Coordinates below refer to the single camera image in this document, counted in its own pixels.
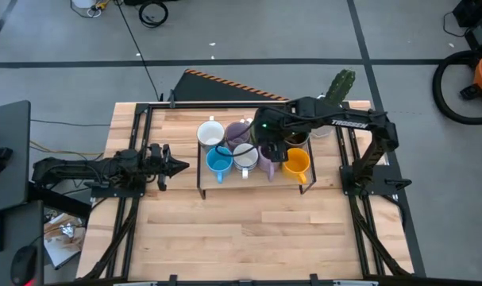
white mug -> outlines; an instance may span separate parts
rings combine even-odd
[[[224,136],[225,129],[221,123],[214,120],[214,116],[209,116],[209,121],[202,123],[196,130],[196,137],[205,150],[220,145]]]
[[[240,156],[235,156],[248,149],[251,149],[251,151]],[[256,148],[253,148],[253,145],[242,143],[233,150],[233,155],[233,164],[235,165],[235,168],[242,172],[242,179],[248,179],[249,172],[256,167],[256,163],[258,162],[258,151]]]

computer mouse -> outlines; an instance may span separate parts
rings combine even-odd
[[[24,286],[34,277],[36,272],[37,247],[27,245],[20,248],[11,261],[11,282],[16,286]]]

blue mug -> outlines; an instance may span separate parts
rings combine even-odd
[[[233,157],[223,156],[220,154],[223,153],[232,155],[230,150],[226,147],[218,147],[218,151],[219,153],[216,152],[216,148],[212,148],[207,153],[206,163],[207,167],[209,167],[212,172],[216,173],[218,183],[221,184],[223,183],[223,178],[230,174],[230,171],[232,170]]]

potted cactus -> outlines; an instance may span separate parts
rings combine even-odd
[[[340,106],[345,100],[346,95],[350,92],[353,82],[355,81],[355,72],[344,69],[340,71],[333,82],[330,84],[329,90],[326,95],[319,95],[318,99],[331,106]],[[311,135],[314,137],[325,137],[333,131],[333,126],[322,126],[311,131]]]

cactus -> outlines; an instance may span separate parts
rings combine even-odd
[[[340,105],[343,100],[345,100],[346,95],[349,93],[350,88],[352,88],[354,81],[354,71],[347,69],[340,71],[330,84],[326,97],[323,100],[332,106]]]

